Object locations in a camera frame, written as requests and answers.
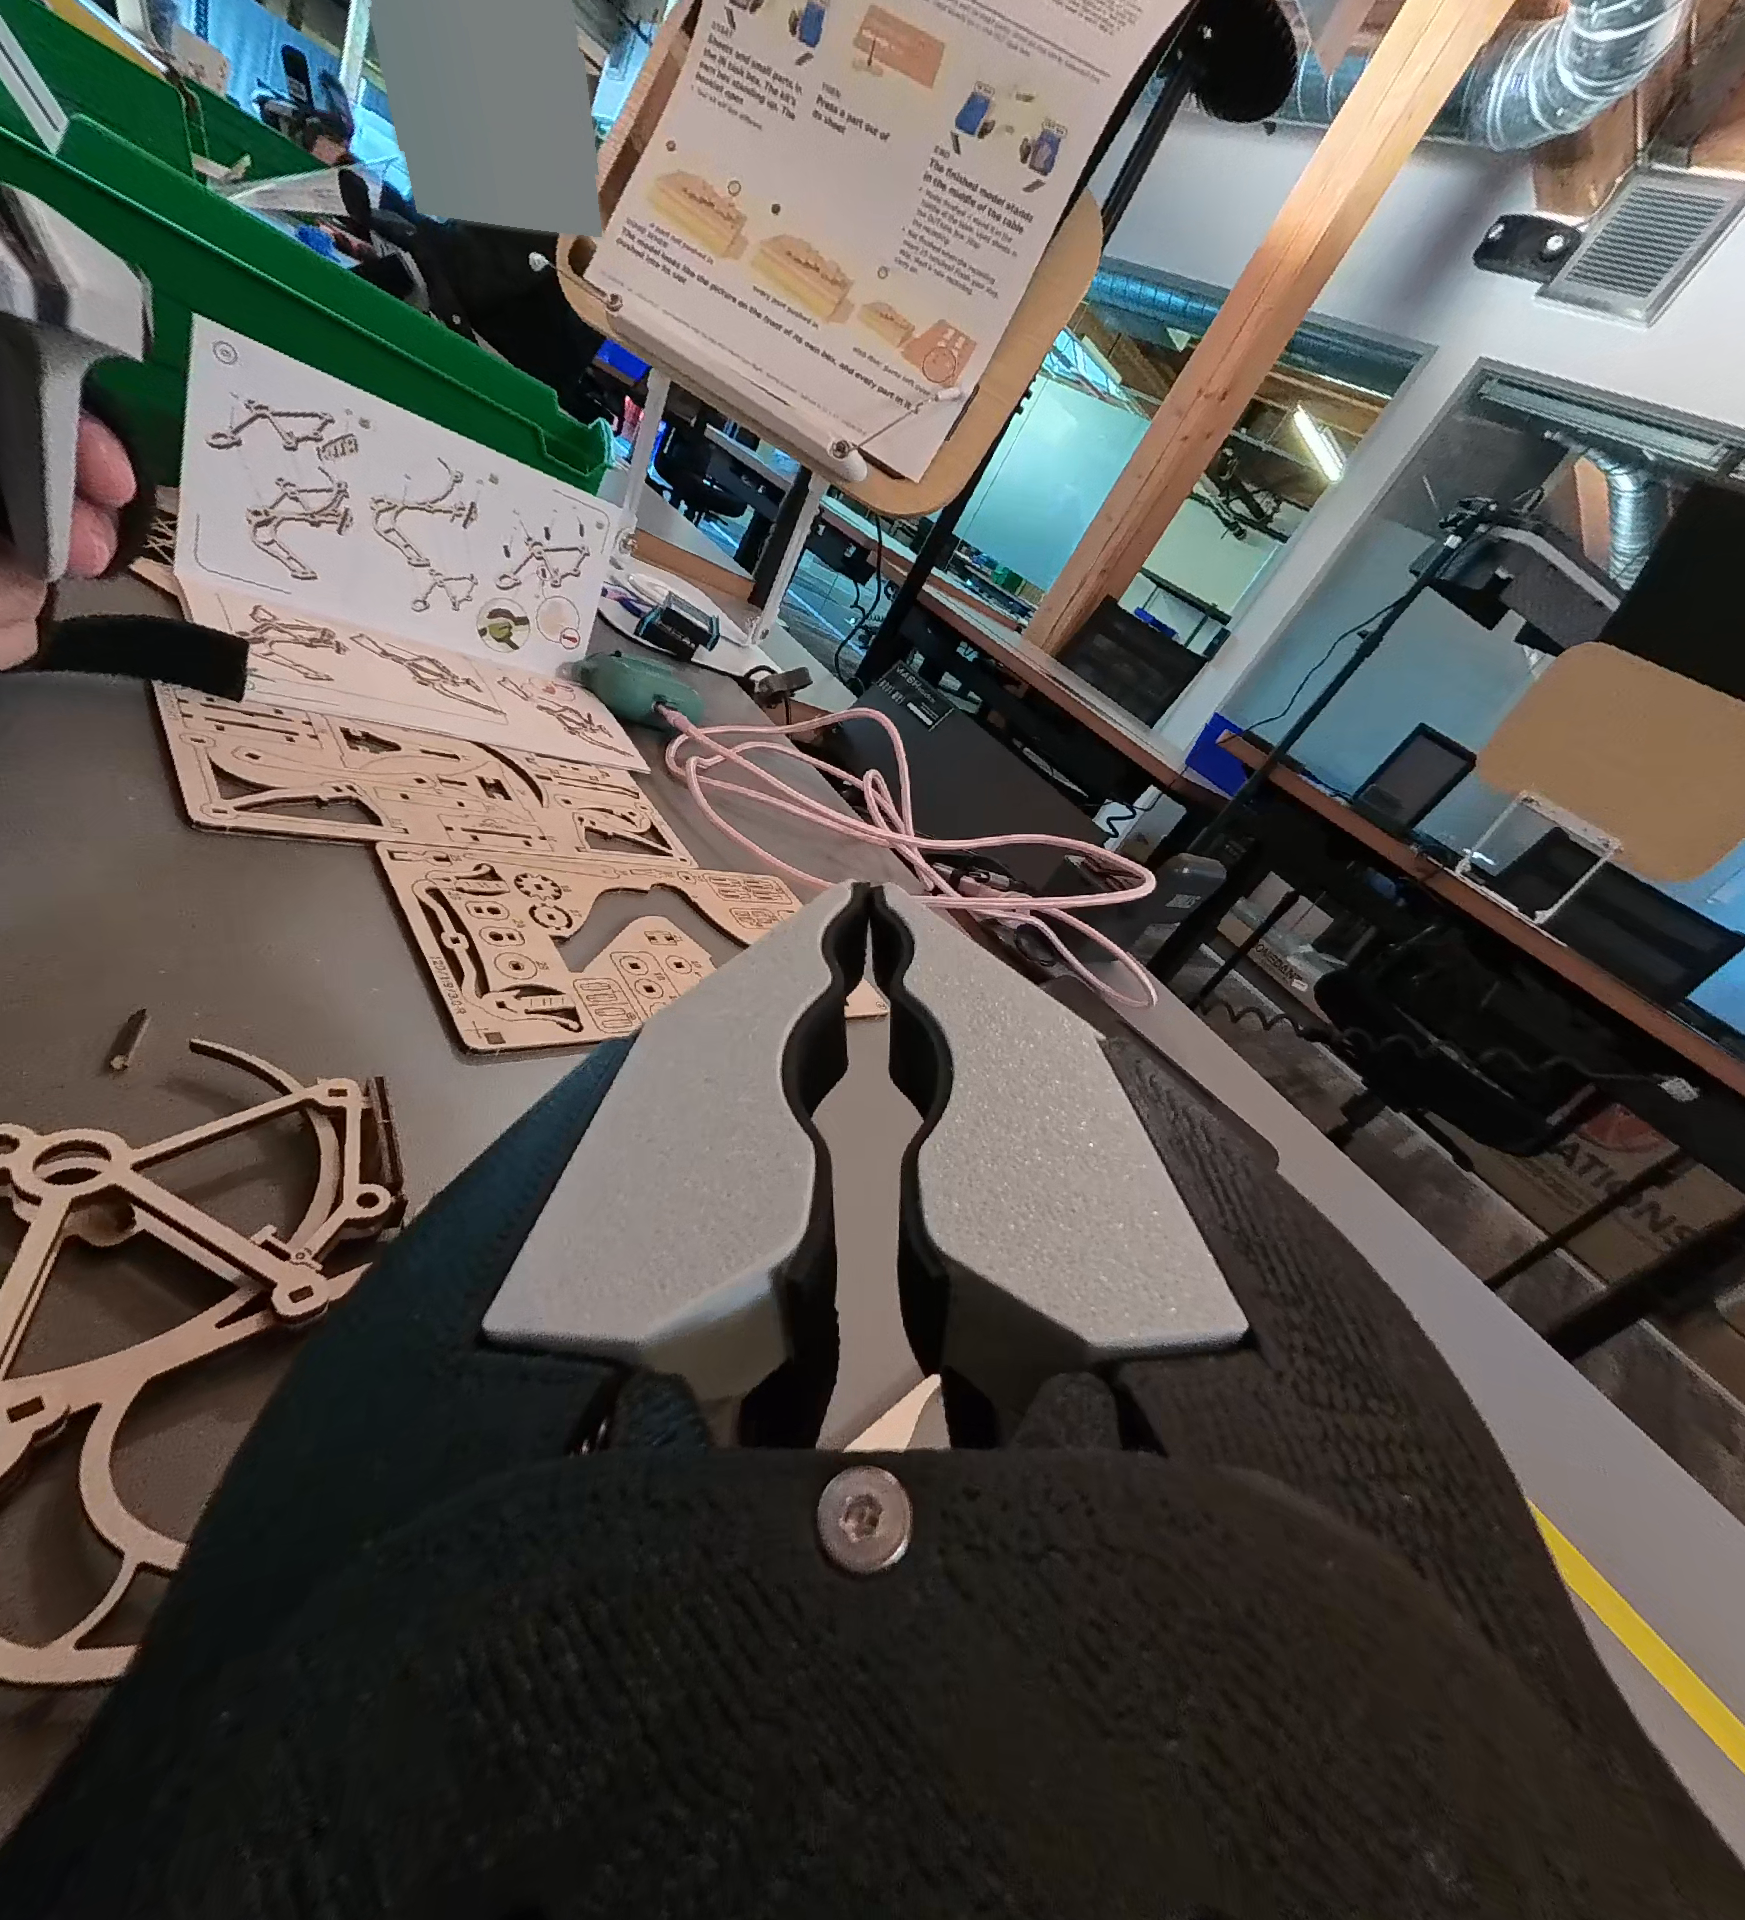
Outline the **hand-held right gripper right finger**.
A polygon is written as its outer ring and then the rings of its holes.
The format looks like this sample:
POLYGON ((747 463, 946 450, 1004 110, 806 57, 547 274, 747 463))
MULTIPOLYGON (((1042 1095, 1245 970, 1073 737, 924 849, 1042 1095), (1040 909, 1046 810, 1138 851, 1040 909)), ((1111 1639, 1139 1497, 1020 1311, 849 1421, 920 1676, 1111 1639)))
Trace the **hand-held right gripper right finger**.
POLYGON ((1249 1320, 1135 1108, 1107 1035, 872 890, 901 1159, 899 1291, 948 1424, 1018 1424, 1071 1373, 1230 1354, 1249 1320))

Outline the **assembled wooden crossbow model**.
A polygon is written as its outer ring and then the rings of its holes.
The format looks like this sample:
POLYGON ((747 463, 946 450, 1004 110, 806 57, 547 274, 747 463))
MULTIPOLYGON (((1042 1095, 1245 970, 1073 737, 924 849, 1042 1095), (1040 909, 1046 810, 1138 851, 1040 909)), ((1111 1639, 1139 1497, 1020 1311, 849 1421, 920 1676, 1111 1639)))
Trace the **assembled wooden crossbow model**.
POLYGON ((138 1401, 260 1333, 308 1328, 365 1273, 365 1262, 342 1264, 344 1254, 376 1247, 404 1213, 397 1130, 378 1078, 297 1078, 224 1042, 193 1038, 188 1048, 251 1075, 260 1100, 145 1144, 97 1125, 0 1122, 0 1206, 22 1227, 0 1275, 0 1497, 51 1441, 79 1427, 76 1508, 117 1561, 105 1593, 57 1638, 25 1644, 0 1629, 7 1688, 71 1691, 117 1681, 136 1650, 103 1644, 100 1634, 138 1579, 181 1565, 185 1541, 142 1520, 117 1485, 117 1447, 138 1401), (170 1185, 170 1164, 277 1123, 300 1125, 312 1152, 297 1221, 245 1229, 170 1185), (111 1254, 136 1239, 210 1279, 213 1303, 108 1354, 20 1370, 68 1247, 111 1254))

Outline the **wooden parts sheet oval cutouts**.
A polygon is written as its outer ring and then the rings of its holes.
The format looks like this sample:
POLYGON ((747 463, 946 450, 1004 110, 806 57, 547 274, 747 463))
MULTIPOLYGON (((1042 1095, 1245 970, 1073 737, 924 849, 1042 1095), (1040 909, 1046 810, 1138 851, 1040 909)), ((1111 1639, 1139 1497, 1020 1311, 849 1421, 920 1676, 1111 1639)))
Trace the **wooden parts sheet oval cutouts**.
POLYGON ((374 851, 462 1051, 501 1055, 628 1038, 717 972, 672 917, 736 948, 801 901, 777 876, 656 858, 381 843, 374 851))

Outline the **large wooden parts sheet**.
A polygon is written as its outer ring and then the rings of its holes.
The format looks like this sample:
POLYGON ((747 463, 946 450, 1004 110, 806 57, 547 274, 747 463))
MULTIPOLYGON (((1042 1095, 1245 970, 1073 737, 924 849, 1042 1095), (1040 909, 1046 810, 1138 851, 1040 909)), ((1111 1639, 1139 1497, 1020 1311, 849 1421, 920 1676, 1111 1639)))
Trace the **large wooden parts sheet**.
POLYGON ((630 771, 155 685, 191 821, 297 841, 692 869, 630 771))

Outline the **green plastic bin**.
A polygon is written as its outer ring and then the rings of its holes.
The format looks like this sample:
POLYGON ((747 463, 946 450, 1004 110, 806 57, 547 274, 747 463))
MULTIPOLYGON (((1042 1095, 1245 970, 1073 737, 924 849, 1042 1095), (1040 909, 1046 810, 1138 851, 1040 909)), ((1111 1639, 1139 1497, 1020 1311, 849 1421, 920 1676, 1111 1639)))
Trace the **green plastic bin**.
POLYGON ((0 81, 0 183, 45 201, 140 274, 151 348, 98 386, 157 481, 174 484, 193 319, 223 323, 385 404, 588 493, 611 465, 603 423, 435 318, 362 284, 194 172, 249 158, 283 180, 291 146, 239 107, 155 75, 45 4, 0 17, 68 115, 57 150, 0 81))

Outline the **white instruction booklet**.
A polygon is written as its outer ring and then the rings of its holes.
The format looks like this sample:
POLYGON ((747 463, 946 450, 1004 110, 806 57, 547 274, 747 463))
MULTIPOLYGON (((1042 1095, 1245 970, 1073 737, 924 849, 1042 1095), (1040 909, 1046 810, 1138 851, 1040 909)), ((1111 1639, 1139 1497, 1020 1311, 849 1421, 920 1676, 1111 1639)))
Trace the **white instruction booklet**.
POLYGON ((620 533, 607 500, 193 323, 173 569, 253 703, 640 769, 571 673, 620 533))

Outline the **wood-edged desk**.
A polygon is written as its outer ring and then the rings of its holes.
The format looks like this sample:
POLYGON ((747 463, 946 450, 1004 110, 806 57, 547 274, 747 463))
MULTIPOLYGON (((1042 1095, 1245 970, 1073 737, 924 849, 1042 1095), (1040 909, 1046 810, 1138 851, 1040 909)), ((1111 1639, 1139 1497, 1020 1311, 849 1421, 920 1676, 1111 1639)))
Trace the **wood-edged desk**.
MULTIPOLYGON (((630 550, 636 566, 689 577, 714 599, 727 626, 762 641, 775 613, 750 603, 750 576, 740 574, 720 547, 652 487, 638 484, 626 498, 628 511, 635 516, 630 550)), ((1114 756, 1142 769, 1152 786, 1197 804, 1208 804, 1217 791, 1189 771, 1187 748, 1139 723, 1077 671, 1028 646, 1020 631, 994 619, 984 601, 933 574, 923 588, 923 603, 960 643, 984 653, 1007 680, 1028 694, 1068 711, 1114 756)))
POLYGON ((1339 794, 1304 771, 1279 763, 1269 771, 1264 790, 1279 794, 1282 806, 1304 810, 1341 841, 1359 847, 1361 858, 1407 877, 1439 900, 1443 911, 1460 913, 1468 924, 1482 928, 1488 940, 1520 951, 1567 992, 1600 1004, 1610 1019, 1636 1034, 1642 1043, 1654 1043, 1679 1057, 1687 1080, 1727 1092, 1745 1103, 1745 1059, 1713 1042, 1670 1005, 1654 1002, 1621 976, 1607 972, 1596 958, 1520 915, 1508 900, 1460 877, 1457 869, 1442 866, 1424 847, 1366 820, 1339 794))

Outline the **teal plastic gadget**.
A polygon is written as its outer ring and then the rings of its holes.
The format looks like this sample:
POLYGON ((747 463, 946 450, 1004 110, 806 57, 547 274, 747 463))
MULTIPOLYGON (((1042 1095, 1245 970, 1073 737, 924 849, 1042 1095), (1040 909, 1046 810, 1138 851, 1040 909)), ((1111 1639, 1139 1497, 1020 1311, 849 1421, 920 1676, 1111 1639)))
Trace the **teal plastic gadget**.
POLYGON ((656 656, 588 652, 569 678, 626 726, 678 731, 704 721, 699 690, 656 656))

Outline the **black crate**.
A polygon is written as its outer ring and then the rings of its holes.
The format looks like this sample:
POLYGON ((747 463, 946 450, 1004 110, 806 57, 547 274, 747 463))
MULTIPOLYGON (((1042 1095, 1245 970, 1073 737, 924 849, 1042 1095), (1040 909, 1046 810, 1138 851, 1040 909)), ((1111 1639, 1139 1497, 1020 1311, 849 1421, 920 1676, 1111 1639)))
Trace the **black crate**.
POLYGON ((1205 657, 1182 636, 1107 595, 1055 660, 1114 708, 1153 727, 1189 690, 1205 657))

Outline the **small black monitor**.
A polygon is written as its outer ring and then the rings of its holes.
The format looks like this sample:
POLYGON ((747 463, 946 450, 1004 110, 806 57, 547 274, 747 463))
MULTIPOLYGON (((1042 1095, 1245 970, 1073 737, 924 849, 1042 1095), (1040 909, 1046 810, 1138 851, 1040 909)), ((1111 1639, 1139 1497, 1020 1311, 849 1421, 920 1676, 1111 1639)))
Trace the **small black monitor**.
POLYGON ((1414 834, 1478 765, 1463 742, 1419 723, 1366 778, 1351 806, 1397 835, 1414 834))

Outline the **printed cardboard box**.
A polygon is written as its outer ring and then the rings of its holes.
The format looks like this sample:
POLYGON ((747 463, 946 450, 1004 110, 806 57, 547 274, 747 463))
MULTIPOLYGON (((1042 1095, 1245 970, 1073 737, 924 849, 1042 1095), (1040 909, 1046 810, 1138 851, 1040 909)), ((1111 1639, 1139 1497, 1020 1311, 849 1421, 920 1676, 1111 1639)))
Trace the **printed cardboard box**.
POLYGON ((1500 1286, 1560 1254, 1619 1281, 1745 1211, 1745 1190, 1623 1108, 1607 1108, 1536 1155, 1472 1136, 1462 1152, 1536 1229, 1500 1286))

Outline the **white round disc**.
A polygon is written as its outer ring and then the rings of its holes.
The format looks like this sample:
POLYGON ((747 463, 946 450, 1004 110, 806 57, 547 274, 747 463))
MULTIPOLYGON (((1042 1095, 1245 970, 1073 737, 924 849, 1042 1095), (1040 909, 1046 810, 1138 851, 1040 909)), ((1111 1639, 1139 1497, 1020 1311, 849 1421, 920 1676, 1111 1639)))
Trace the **white round disc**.
POLYGON ((669 572, 636 566, 607 574, 599 617, 648 652, 678 662, 712 653, 729 636, 708 593, 669 572))

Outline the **yellow tape strip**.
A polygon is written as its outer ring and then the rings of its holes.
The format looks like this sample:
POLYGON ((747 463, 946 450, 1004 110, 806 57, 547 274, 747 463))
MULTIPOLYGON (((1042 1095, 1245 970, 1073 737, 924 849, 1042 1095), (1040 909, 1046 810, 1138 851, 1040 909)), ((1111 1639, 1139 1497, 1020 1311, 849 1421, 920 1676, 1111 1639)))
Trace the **yellow tape strip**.
POLYGON ((1658 1627, 1597 1570, 1563 1530, 1530 1502, 1532 1520, 1566 1587, 1621 1644, 1723 1758, 1745 1775, 1745 1719, 1715 1691, 1658 1627))

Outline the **large black monitor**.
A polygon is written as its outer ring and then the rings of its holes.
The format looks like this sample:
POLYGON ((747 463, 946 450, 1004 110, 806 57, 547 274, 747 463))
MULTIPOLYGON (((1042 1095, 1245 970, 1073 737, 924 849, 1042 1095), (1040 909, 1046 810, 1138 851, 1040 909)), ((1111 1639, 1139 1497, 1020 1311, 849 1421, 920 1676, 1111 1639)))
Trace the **large black monitor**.
POLYGON ((1686 491, 1600 641, 1745 701, 1745 489, 1686 491))

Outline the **black floor lamp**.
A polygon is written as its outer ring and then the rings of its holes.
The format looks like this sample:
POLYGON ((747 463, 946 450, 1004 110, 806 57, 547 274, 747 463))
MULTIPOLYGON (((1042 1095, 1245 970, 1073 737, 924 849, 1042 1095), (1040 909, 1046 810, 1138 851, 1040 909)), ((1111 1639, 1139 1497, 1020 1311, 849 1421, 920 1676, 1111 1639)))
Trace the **black floor lamp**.
MULTIPOLYGON (((1282 4, 1199 2, 1189 4, 1155 72, 1164 75, 1159 95, 1146 110, 1111 187, 1100 198, 1103 239, 1116 232, 1182 110, 1197 104, 1230 123, 1269 118, 1294 89, 1300 43, 1282 4)), ((853 678, 857 687, 872 684, 899 657, 905 622, 918 605, 933 569, 951 557, 965 509, 1004 437, 1007 431, 1000 429, 972 478, 933 516, 926 540, 893 589, 884 617, 859 662, 853 678)))

